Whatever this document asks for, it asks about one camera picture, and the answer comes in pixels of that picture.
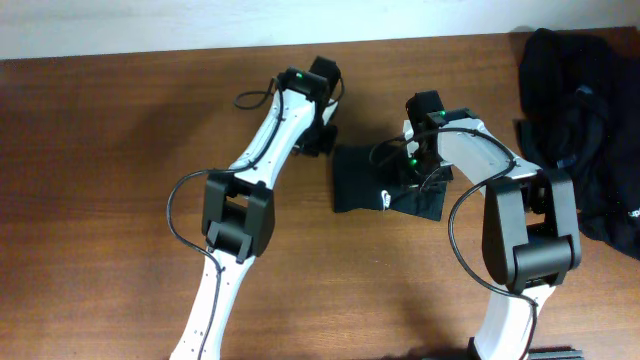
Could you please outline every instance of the black cable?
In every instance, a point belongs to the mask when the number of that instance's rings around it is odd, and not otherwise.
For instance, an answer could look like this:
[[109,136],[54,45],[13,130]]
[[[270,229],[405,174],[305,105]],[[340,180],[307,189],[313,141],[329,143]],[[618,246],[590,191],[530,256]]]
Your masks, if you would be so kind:
[[385,140],[385,141],[383,141],[381,143],[378,143],[378,144],[374,145],[371,148],[371,151],[369,151],[369,164],[374,165],[374,166],[376,165],[376,163],[373,161],[373,154],[375,154],[376,150],[378,150],[378,148],[380,146],[382,146],[384,144],[388,144],[388,143],[394,142],[394,141],[402,141],[402,140],[404,140],[404,136],[400,135],[400,136],[394,137],[393,139]]
[[[215,314],[215,311],[216,311],[216,306],[218,305],[218,295],[220,293],[220,285],[222,283],[222,272],[224,271],[224,268],[220,267],[220,263],[213,257],[213,255],[211,255],[211,253],[209,253],[208,251],[204,250],[200,246],[192,243],[191,241],[185,239],[182,235],[180,235],[178,233],[178,231],[176,230],[175,226],[173,225],[173,218],[171,216],[173,200],[175,198],[175,195],[176,195],[176,192],[178,191],[178,189],[182,185],[184,185],[185,182],[187,182],[190,179],[193,179],[193,178],[198,177],[198,176],[209,175],[209,174],[233,174],[233,173],[242,172],[242,171],[251,169],[255,164],[257,164],[260,161],[260,159],[262,159],[264,154],[267,152],[267,149],[269,149],[269,146],[273,142],[273,139],[275,138],[276,133],[278,132],[278,129],[280,128],[280,123],[282,122],[282,119],[283,119],[284,96],[282,95],[282,89],[280,87],[280,83],[278,82],[278,79],[277,78],[272,78],[271,79],[271,82],[269,83],[269,88],[267,89],[267,91],[249,91],[249,92],[246,92],[246,93],[242,93],[242,94],[238,95],[236,97],[236,99],[234,100],[234,102],[233,102],[234,105],[237,106],[240,109],[256,109],[260,105],[264,104],[264,102],[266,101],[266,99],[270,95],[273,95],[271,93],[271,88],[273,87],[274,84],[276,85],[276,91],[278,92],[279,99],[280,99],[280,106],[279,106],[279,109],[278,109],[278,121],[276,121],[276,124],[273,127],[273,130],[271,131],[271,135],[269,136],[269,139],[267,140],[267,143],[262,148],[262,150],[260,150],[260,152],[255,157],[255,159],[249,160],[247,162],[247,164],[245,164],[243,166],[240,166],[238,168],[224,169],[224,170],[223,169],[203,169],[203,170],[194,171],[194,172],[192,172],[192,173],[190,173],[188,175],[185,175],[180,180],[178,180],[176,185],[171,190],[171,193],[169,194],[169,199],[167,200],[166,216],[167,216],[167,224],[169,225],[169,231],[171,231],[171,234],[173,234],[173,236],[175,236],[176,239],[178,239],[180,242],[182,242],[184,245],[186,245],[190,249],[195,250],[196,252],[206,256],[209,260],[211,260],[213,262],[213,264],[216,267],[217,279],[216,279],[216,291],[215,291],[215,295],[214,295],[214,298],[213,298],[213,308],[211,310],[211,316],[209,317],[209,323],[207,324],[207,329],[205,330],[203,338],[202,338],[202,343],[200,344],[200,350],[198,351],[198,360],[200,360],[202,358],[202,352],[204,350],[204,345],[207,342],[207,337],[209,336],[209,331],[211,330],[211,325],[213,324],[213,318],[214,318],[214,314]],[[254,94],[265,94],[264,98],[260,100],[258,105],[241,106],[241,105],[237,104],[237,101],[240,98],[242,98],[243,96],[254,95]]]
[[473,280],[475,280],[478,284],[482,285],[483,287],[487,288],[490,291],[493,291],[493,292],[495,292],[497,294],[500,294],[500,295],[503,295],[503,296],[508,296],[508,297],[524,300],[531,306],[531,317],[532,317],[531,331],[529,332],[529,337],[527,339],[527,343],[526,343],[524,351],[523,351],[523,353],[522,353],[522,355],[520,357],[520,360],[524,360],[526,358],[527,354],[529,353],[529,348],[531,347],[531,343],[533,341],[533,334],[534,334],[536,326],[538,324],[538,303],[535,300],[533,300],[532,298],[530,298],[530,297],[528,297],[526,295],[512,294],[509,291],[506,291],[506,290],[500,289],[499,287],[493,286],[493,285],[489,284],[488,282],[484,281],[480,276],[478,276],[478,274],[476,274],[471,269],[471,267],[467,264],[467,262],[462,257],[462,254],[460,253],[460,249],[458,249],[458,245],[456,243],[456,239],[455,239],[455,236],[454,236],[454,226],[453,226],[456,214],[458,213],[458,210],[460,209],[460,206],[462,205],[462,203],[467,198],[469,198],[469,196],[471,196],[474,192],[478,191],[483,186],[487,185],[487,183],[489,183],[490,181],[498,179],[498,178],[501,178],[504,175],[508,174],[509,172],[511,172],[511,170],[513,170],[516,167],[517,163],[516,163],[515,156],[513,155],[513,153],[506,146],[504,146],[501,142],[499,142],[498,140],[496,140],[492,136],[484,134],[484,133],[482,133],[482,132],[480,132],[478,130],[471,130],[471,129],[466,129],[466,128],[441,128],[441,129],[429,130],[429,131],[425,131],[425,132],[416,134],[412,138],[404,141],[396,151],[394,151],[389,156],[387,156],[384,160],[382,160],[380,163],[378,163],[378,167],[382,167],[384,164],[386,164],[387,162],[391,161],[395,156],[398,156],[400,153],[402,153],[402,151],[404,150],[404,147],[406,147],[407,144],[409,144],[410,142],[421,140],[421,139],[424,139],[426,137],[434,136],[434,135],[437,135],[437,134],[440,134],[440,133],[445,133],[445,132],[464,132],[464,133],[472,134],[474,136],[479,136],[479,137],[481,137],[481,138],[483,138],[485,140],[488,140],[493,145],[498,147],[507,156],[507,158],[509,159],[509,165],[507,166],[506,169],[504,169],[504,170],[498,172],[497,174],[495,174],[493,176],[490,176],[489,178],[487,178],[487,179],[475,184],[469,190],[465,191],[464,194],[462,194],[462,196],[460,196],[460,198],[458,198],[458,200],[453,205],[453,208],[451,209],[451,214],[449,215],[448,230],[449,230],[449,242],[451,243],[451,248],[453,249],[453,253],[456,256],[456,259],[458,259],[458,262],[460,263],[462,268],[467,272],[467,274],[469,274],[469,276],[471,276],[471,278]]

